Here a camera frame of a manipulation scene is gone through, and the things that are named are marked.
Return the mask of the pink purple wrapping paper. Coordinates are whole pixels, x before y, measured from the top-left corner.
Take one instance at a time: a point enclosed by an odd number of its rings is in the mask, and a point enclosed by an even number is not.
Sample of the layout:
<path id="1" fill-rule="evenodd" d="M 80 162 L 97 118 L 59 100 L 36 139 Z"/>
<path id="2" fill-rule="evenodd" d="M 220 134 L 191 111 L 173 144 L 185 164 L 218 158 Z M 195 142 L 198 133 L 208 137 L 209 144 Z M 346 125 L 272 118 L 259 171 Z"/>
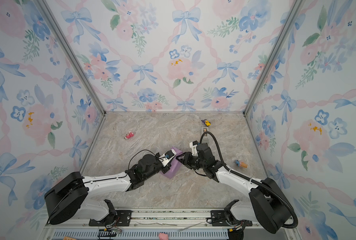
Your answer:
<path id="1" fill-rule="evenodd" d="M 175 147 L 171 147 L 171 150 L 174 150 L 176 152 L 177 156 L 181 155 L 183 153 L 181 150 L 179 150 L 178 148 L 175 148 Z M 172 179 L 176 175 L 176 173 L 178 172 L 178 170 L 180 169 L 181 166 L 182 166 L 182 164 L 178 160 L 176 160 L 176 158 L 174 158 L 171 161 L 170 169 L 166 173 L 160 172 L 160 175 L 162 175 L 168 179 Z"/>

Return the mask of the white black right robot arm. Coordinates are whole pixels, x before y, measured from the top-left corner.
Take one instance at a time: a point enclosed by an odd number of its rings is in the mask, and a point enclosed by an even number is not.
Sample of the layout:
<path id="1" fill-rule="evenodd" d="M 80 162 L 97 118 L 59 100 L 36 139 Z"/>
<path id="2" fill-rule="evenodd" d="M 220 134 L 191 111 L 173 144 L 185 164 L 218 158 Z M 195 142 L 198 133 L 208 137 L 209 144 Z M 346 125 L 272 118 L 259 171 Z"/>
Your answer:
<path id="1" fill-rule="evenodd" d="M 227 185 L 249 197 L 247 204 L 233 201 L 225 207 L 231 220 L 258 222 L 269 233 L 275 234 L 280 228 L 293 229 L 299 224 L 294 208 L 271 179 L 254 179 L 231 169 L 224 161 L 194 156 L 186 152 L 177 160 L 188 169 L 203 170 L 205 176 L 220 184 Z"/>

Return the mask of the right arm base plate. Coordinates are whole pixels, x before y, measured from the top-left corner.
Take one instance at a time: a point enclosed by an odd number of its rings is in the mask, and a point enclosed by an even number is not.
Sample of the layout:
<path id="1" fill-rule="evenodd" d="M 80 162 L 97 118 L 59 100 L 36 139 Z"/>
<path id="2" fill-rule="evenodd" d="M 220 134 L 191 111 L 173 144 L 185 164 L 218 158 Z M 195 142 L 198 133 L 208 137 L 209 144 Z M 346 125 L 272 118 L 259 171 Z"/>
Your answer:
<path id="1" fill-rule="evenodd" d="M 239 226 L 252 227 L 253 223 L 247 220 L 237 220 L 230 211 L 212 210 L 211 216 L 207 219 L 207 223 L 213 227 L 231 227 Z"/>

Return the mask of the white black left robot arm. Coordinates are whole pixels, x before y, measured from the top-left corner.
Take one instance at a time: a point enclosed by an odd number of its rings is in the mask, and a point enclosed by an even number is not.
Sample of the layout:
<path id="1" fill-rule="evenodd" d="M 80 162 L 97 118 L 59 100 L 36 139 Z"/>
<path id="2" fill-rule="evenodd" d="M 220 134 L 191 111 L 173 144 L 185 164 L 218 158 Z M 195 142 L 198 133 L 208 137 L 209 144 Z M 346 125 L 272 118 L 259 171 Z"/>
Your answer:
<path id="1" fill-rule="evenodd" d="M 50 225 L 58 225 L 71 219 L 90 219 L 99 226 L 110 226 L 118 215 L 110 200 L 95 201 L 93 197 L 110 192 L 128 192 L 144 185 L 159 172 L 171 167 L 168 160 L 139 162 L 129 170 L 110 176 L 83 177 L 73 172 L 45 194 Z"/>

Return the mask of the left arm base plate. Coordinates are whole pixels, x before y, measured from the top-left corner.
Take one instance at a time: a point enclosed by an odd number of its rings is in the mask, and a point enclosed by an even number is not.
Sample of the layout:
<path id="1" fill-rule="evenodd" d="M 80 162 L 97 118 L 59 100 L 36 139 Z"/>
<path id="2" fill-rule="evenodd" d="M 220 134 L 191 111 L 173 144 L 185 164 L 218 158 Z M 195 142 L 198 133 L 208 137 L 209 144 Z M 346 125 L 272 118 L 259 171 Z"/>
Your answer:
<path id="1" fill-rule="evenodd" d="M 90 219 L 90 227 L 128 227 L 130 225 L 131 210 L 109 210 L 109 214 L 100 221 Z"/>

